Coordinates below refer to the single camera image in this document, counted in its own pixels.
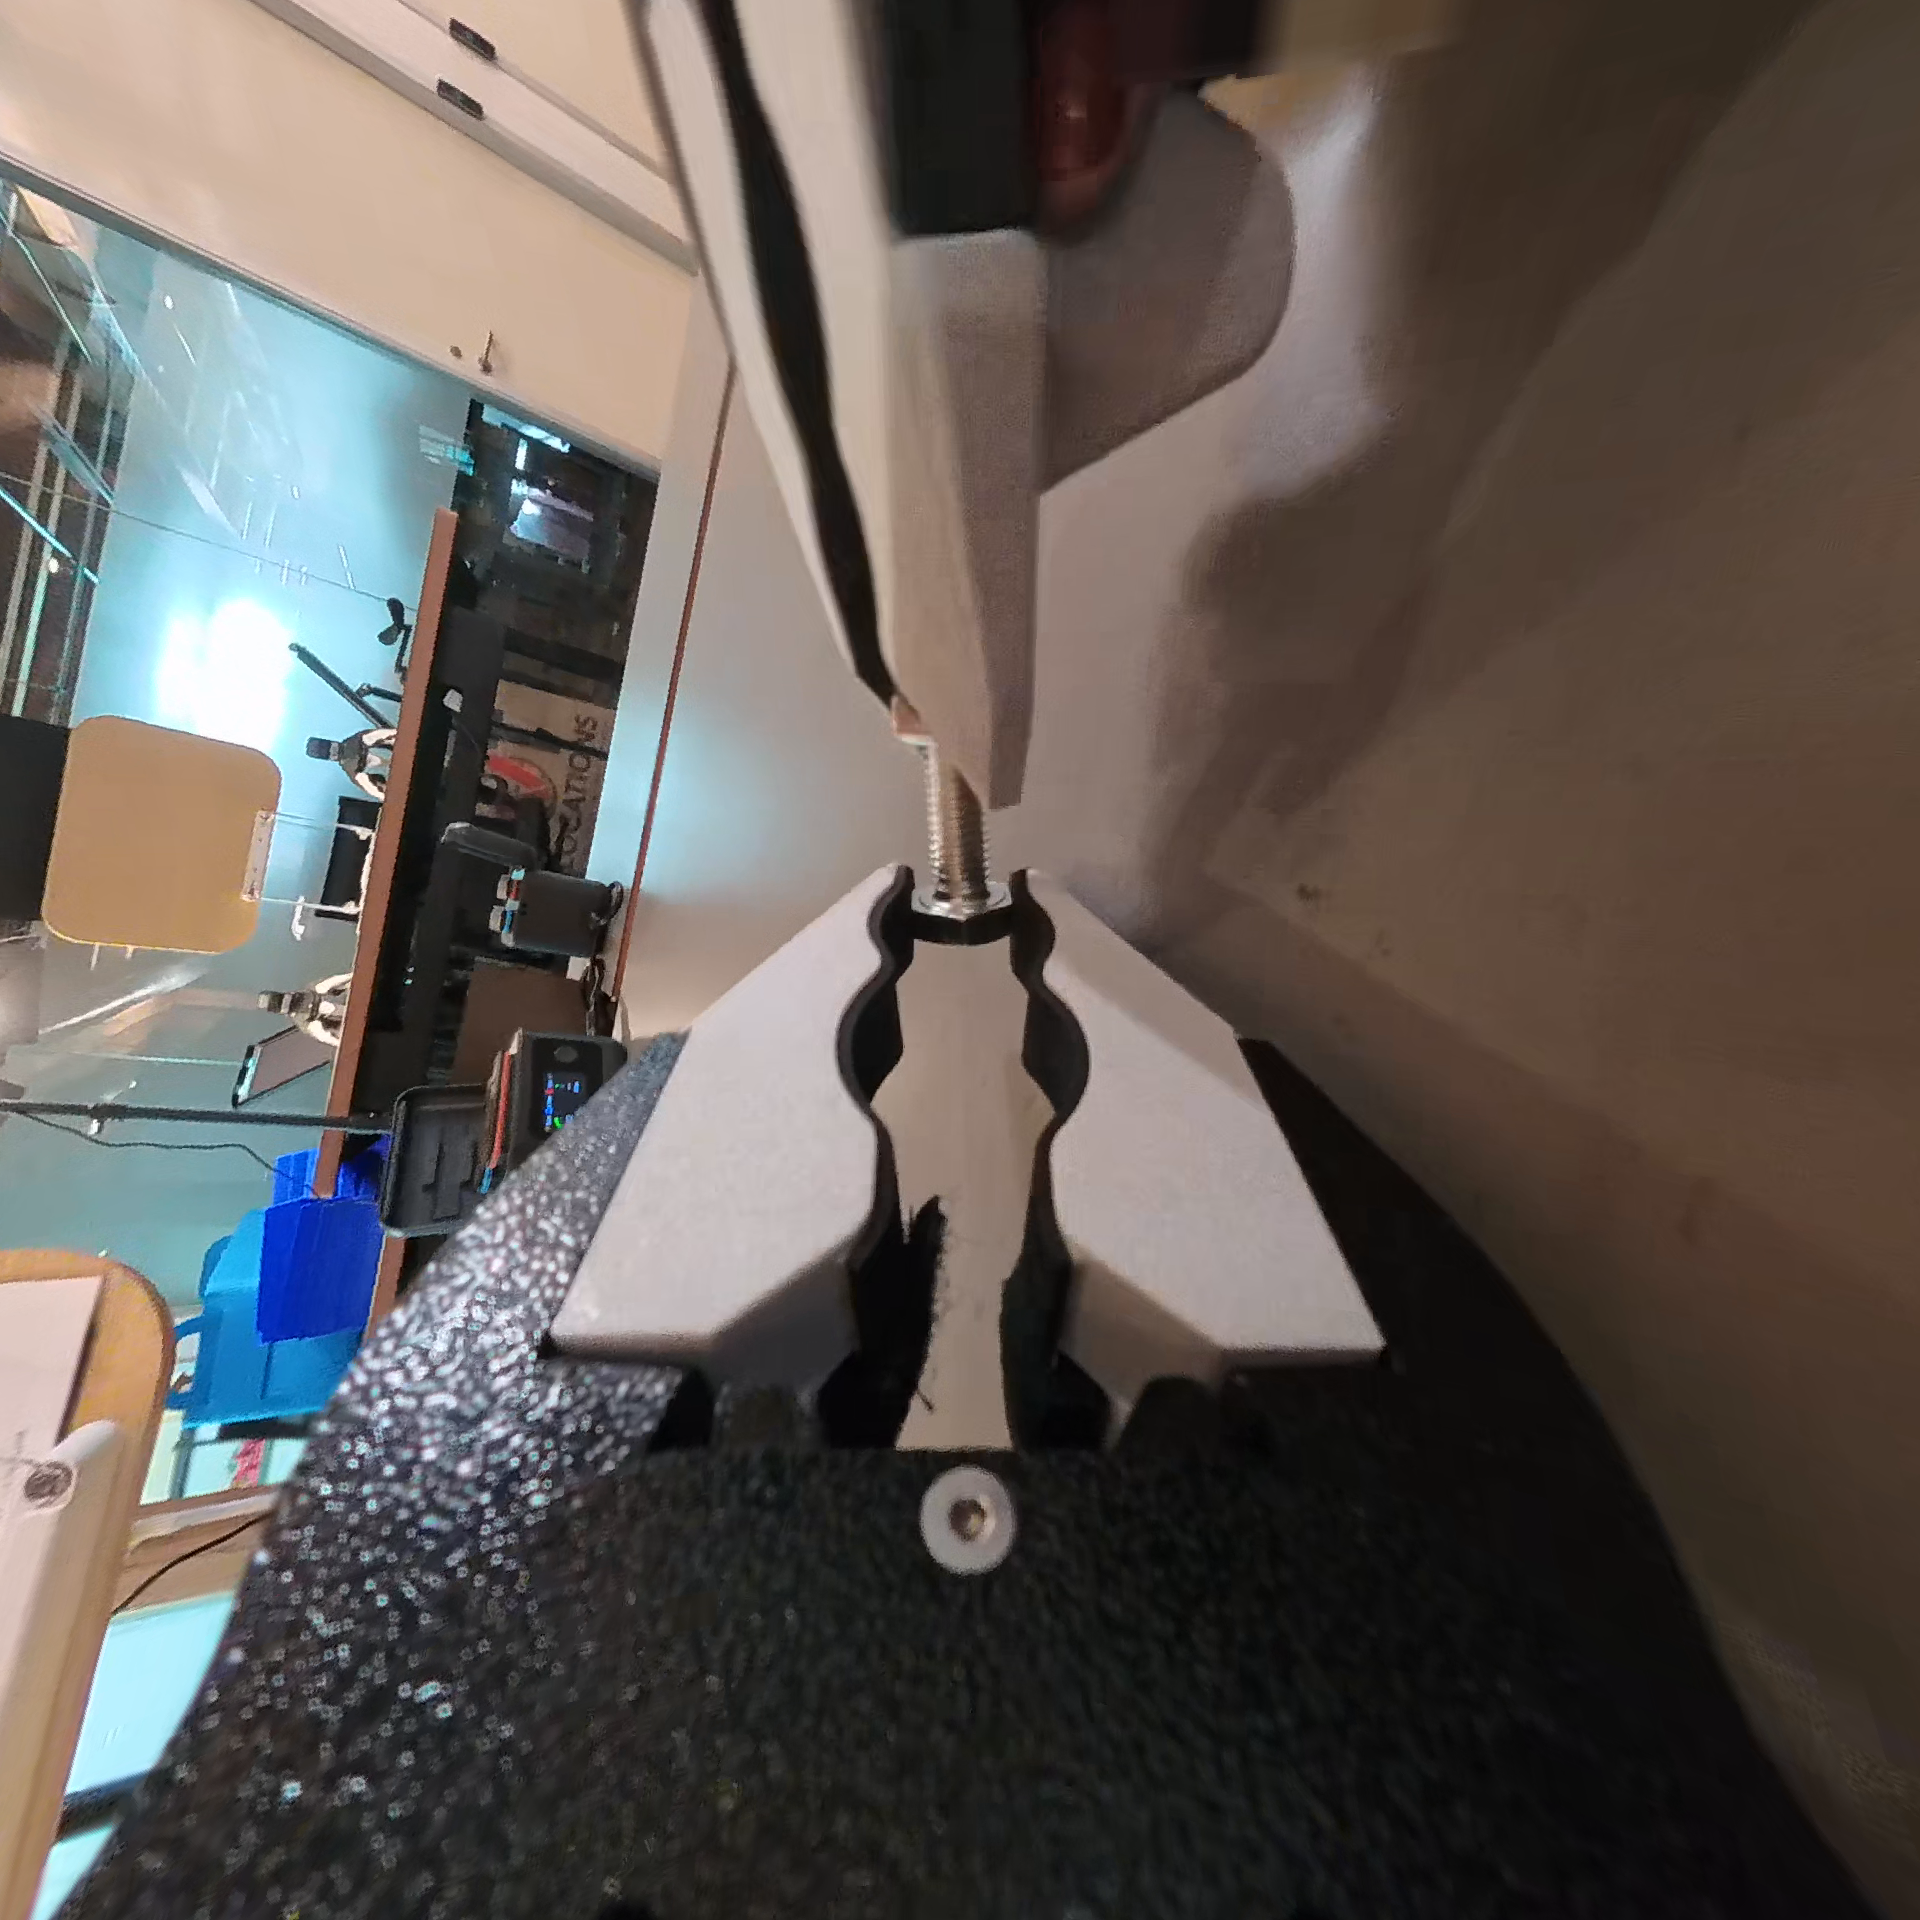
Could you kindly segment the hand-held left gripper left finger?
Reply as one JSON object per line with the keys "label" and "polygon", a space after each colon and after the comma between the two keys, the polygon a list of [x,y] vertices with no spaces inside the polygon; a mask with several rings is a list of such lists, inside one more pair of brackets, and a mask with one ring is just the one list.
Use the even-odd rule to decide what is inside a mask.
{"label": "hand-held left gripper left finger", "polygon": [[562,1357],[804,1391],[887,1352],[902,1207],[875,1101],[911,895],[877,868],[694,1017],[550,1330]]}

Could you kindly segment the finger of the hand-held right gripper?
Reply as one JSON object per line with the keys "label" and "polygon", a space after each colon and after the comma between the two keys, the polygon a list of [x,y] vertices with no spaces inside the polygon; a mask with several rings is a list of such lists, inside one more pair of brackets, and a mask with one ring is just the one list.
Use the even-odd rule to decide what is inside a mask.
{"label": "finger of the hand-held right gripper", "polygon": [[634,2],[740,388],[851,678],[892,705],[881,364],[890,222],[851,2]]}
{"label": "finger of the hand-held right gripper", "polygon": [[890,658],[975,791],[1012,807],[1034,727],[1042,494],[1251,368],[1288,297],[1291,194],[1248,132],[1177,90],[1081,225],[901,232],[901,5],[851,10],[890,225]]}

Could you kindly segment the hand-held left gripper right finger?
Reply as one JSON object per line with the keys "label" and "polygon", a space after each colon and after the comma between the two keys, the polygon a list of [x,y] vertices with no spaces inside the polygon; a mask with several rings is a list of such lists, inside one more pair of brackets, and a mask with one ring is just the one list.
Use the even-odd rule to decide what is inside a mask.
{"label": "hand-held left gripper right finger", "polygon": [[1010,1278],[1017,1448],[1097,1448],[1164,1380],[1371,1367],[1384,1331],[1237,1030],[1034,868],[1021,1070],[1045,1101]]}

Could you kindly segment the steel hex bolt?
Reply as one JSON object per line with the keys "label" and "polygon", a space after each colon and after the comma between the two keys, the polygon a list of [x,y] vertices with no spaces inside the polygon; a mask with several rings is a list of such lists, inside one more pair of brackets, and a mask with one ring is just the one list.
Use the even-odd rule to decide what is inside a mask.
{"label": "steel hex bolt", "polygon": [[970,780],[944,757],[917,710],[895,694],[898,737],[920,755],[927,795],[927,888],[980,897],[991,885],[985,825]]}

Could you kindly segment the black device with screen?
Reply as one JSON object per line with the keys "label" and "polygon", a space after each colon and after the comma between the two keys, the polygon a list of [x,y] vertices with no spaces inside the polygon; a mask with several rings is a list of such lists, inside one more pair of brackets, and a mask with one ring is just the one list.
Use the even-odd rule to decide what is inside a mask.
{"label": "black device with screen", "polygon": [[514,1032],[485,1088],[477,1195],[491,1195],[627,1064],[627,1047],[608,1038]]}

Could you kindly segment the black battery charger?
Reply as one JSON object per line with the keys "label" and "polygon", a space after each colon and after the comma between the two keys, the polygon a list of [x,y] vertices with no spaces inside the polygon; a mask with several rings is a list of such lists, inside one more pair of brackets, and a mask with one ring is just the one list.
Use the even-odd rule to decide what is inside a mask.
{"label": "black battery charger", "polygon": [[417,1085],[398,1098],[378,1218],[392,1237],[447,1237],[482,1201],[491,1145],[485,1085]]}

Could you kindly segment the black case with latches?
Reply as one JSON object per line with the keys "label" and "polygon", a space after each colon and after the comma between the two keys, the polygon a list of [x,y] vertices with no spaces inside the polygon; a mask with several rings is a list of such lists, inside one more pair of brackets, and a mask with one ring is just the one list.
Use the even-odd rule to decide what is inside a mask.
{"label": "black case with latches", "polygon": [[541,845],[481,824],[450,824],[438,842],[438,874],[464,885],[491,881],[490,935],[500,950],[541,960],[600,958],[612,922],[627,905],[621,882],[565,874],[547,865]]}

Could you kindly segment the printed banner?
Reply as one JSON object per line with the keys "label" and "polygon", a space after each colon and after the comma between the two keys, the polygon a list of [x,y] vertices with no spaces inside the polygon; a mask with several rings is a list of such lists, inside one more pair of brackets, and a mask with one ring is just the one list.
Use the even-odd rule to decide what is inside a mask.
{"label": "printed banner", "polygon": [[495,700],[495,751],[541,774],[551,864],[585,877],[607,790],[615,712],[591,700],[507,684]]}

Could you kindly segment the blue plastic bin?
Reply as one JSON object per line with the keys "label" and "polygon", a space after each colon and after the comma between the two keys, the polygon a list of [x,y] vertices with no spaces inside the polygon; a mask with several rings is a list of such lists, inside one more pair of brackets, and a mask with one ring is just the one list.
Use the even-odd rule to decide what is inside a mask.
{"label": "blue plastic bin", "polygon": [[167,1402],[187,1430],[300,1421],[332,1401],[372,1315],[387,1160],[387,1141],[355,1151],[332,1198],[315,1195],[320,1151],[274,1160],[272,1202],[208,1250],[181,1324],[198,1352]]}

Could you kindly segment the wooden edged desk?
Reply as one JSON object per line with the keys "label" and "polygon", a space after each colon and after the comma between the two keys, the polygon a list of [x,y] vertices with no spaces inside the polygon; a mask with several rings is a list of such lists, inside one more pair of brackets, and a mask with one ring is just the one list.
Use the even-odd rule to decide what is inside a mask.
{"label": "wooden edged desk", "polygon": [[442,832],[472,821],[507,655],[497,620],[454,605],[461,518],[430,534],[388,791],[355,940],[344,1041],[328,1078],[315,1195],[332,1198],[357,1141],[431,1078],[452,997],[454,877],[434,877]]}

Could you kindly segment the beige chair back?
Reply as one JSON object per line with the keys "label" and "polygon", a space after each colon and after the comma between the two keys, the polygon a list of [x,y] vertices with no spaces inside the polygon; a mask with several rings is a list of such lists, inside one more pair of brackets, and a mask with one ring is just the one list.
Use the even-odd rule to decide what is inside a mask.
{"label": "beige chair back", "polygon": [[248,947],[281,791],[255,745],[87,717],[65,742],[40,927],[88,950]]}

